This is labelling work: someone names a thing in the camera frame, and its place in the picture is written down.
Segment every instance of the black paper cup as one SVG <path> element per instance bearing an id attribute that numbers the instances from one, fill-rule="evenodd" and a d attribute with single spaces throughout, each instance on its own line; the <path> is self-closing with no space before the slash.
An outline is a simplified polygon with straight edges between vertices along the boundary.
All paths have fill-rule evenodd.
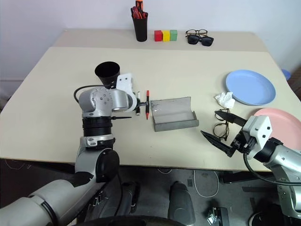
<path id="1" fill-rule="evenodd" d="M 103 62 L 95 68 L 95 74 L 107 89 L 115 89 L 120 66 L 112 61 Z"/>
<path id="2" fill-rule="evenodd" d="M 137 41 L 146 41 L 147 40 L 147 18 L 149 14 L 146 13 L 144 19 L 135 19 L 132 17 L 134 22 L 134 28 L 136 33 Z"/>

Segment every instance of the eyeglasses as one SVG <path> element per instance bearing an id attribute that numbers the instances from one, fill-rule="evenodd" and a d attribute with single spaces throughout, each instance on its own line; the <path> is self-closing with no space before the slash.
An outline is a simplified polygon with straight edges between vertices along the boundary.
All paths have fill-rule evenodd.
<path id="1" fill-rule="evenodd" d="M 211 46 L 214 38 L 207 36 L 208 31 L 205 29 L 201 30 L 188 30 L 185 34 L 187 41 L 191 45 L 196 45 L 199 41 L 203 46 Z"/>
<path id="2" fill-rule="evenodd" d="M 219 111 L 230 113 L 230 109 L 220 109 Z M 219 121 L 225 121 L 224 119 L 220 118 L 216 113 L 214 116 Z M 229 135 L 229 122 L 225 121 L 223 123 L 218 123 L 213 128 L 213 134 L 218 137 L 219 139 L 224 139 L 227 141 Z"/>

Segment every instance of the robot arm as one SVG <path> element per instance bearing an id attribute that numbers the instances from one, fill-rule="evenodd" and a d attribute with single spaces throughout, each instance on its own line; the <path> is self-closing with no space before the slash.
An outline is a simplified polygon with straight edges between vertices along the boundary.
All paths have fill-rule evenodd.
<path id="1" fill-rule="evenodd" d="M 122 84 L 117 81 L 119 89 L 99 86 L 79 97 L 84 136 L 80 138 L 75 174 L 68 180 L 53 181 L 0 209 L 2 226 L 67 225 L 104 183 L 116 176 L 119 157 L 113 150 L 111 120 L 117 117 L 111 114 L 132 111 L 137 104 L 131 90 L 131 75 L 120 75 L 119 81 L 123 81 Z"/>
<path id="2" fill-rule="evenodd" d="M 247 168 L 260 179 L 277 184 L 281 209 L 284 215 L 301 219 L 301 152 L 283 146 L 279 140 L 270 138 L 272 126 L 268 116 L 251 116 L 249 120 L 234 114 L 216 111 L 220 117 L 242 126 L 231 146 L 215 136 L 201 131 L 214 146 L 229 157 L 238 150 L 244 155 Z M 254 172 L 248 159 L 255 158 L 272 171 L 277 181 L 267 180 Z"/>

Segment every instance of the crumpled tissue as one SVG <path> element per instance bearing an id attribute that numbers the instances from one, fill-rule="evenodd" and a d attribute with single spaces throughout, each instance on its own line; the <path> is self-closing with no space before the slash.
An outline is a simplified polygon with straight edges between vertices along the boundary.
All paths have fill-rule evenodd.
<path id="1" fill-rule="evenodd" d="M 218 101 L 219 105 L 224 108 L 233 108 L 235 99 L 232 98 L 233 92 L 222 92 L 214 98 Z"/>

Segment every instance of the green block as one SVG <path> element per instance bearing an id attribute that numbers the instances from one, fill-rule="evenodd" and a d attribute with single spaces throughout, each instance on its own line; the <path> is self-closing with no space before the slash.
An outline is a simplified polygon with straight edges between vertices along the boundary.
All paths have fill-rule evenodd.
<path id="1" fill-rule="evenodd" d="M 177 30 L 170 30 L 170 40 L 177 41 L 178 32 Z"/>

